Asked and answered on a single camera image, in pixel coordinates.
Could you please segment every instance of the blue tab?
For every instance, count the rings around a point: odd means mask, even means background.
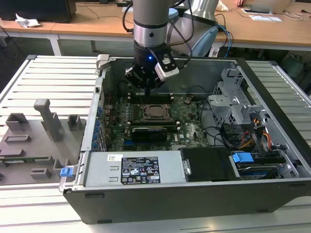
[[[72,177],[73,176],[73,168],[72,167],[64,167],[60,170],[61,177]]]
[[[232,158],[235,163],[253,163],[254,159],[251,153],[247,152],[237,152],[232,155]]]

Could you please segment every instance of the power supply label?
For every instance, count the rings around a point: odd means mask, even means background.
[[[121,183],[161,183],[157,157],[122,158]]]

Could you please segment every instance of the motherboard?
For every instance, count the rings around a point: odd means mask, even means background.
[[[106,97],[108,151],[179,150],[208,146],[200,103],[190,94]]]

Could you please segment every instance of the circuit board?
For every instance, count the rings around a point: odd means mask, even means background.
[[[208,146],[206,134],[199,121],[199,102],[189,101],[186,95],[174,95],[173,101],[162,105],[147,105],[142,101],[133,104],[127,98],[118,98],[106,107],[110,109],[105,114],[106,128],[110,132],[109,151],[178,150],[182,147]],[[144,124],[144,127],[167,128],[166,141],[133,142],[130,134],[133,126],[129,125],[129,121],[133,124]]]

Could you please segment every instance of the aluminum profile table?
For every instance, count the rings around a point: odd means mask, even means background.
[[[80,114],[87,119],[97,77],[95,62],[95,57],[38,56],[26,60],[0,95],[0,136],[6,131],[5,120],[10,113],[23,112],[28,119],[40,119],[39,113],[32,109],[37,98],[49,98],[51,110],[60,118]],[[309,98],[278,66],[269,62],[249,62],[249,65],[311,142],[307,133],[311,131]],[[249,91],[256,101],[255,94]],[[58,183],[0,186],[2,233],[309,233],[310,216],[311,197],[303,197],[269,214],[86,225],[59,192]]]

